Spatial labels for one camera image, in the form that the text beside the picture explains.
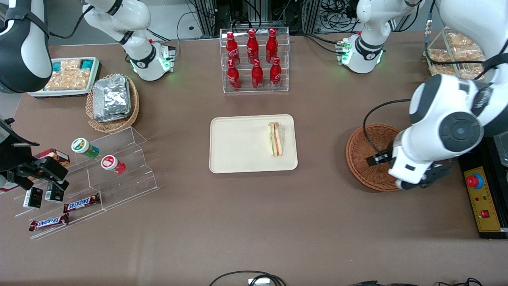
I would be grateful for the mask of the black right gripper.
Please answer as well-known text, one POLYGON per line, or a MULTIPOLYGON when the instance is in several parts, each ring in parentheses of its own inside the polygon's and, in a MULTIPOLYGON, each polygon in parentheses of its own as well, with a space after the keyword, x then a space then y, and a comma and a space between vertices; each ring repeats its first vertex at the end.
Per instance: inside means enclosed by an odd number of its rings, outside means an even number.
POLYGON ((16 184, 24 190, 30 190, 34 179, 53 180, 58 190, 65 191, 69 186, 69 181, 65 180, 67 174, 68 170, 52 157, 33 158, 16 169, 16 184))

